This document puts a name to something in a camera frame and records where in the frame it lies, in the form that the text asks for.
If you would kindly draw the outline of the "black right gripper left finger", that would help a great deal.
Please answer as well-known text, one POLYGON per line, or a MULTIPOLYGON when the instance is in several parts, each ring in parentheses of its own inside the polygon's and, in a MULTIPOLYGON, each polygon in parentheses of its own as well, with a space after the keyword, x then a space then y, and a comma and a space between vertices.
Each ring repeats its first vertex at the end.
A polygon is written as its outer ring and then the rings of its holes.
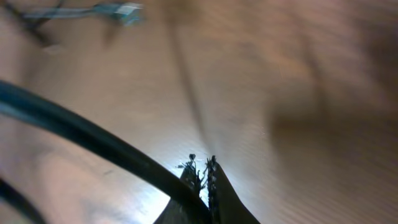
POLYGON ((154 224, 211 223, 209 209, 200 198, 204 177, 200 177, 195 158, 195 154, 190 154, 188 161, 178 166, 183 171, 176 189, 172 190, 169 202, 154 224))

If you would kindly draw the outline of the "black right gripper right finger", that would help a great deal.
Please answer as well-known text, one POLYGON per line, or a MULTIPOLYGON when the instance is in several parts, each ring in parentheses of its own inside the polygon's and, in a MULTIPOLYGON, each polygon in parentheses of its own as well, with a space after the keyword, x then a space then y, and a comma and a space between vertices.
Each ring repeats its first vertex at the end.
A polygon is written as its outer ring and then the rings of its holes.
POLYGON ((225 172, 212 156, 207 159, 208 207, 215 224, 260 224, 244 206, 225 172))

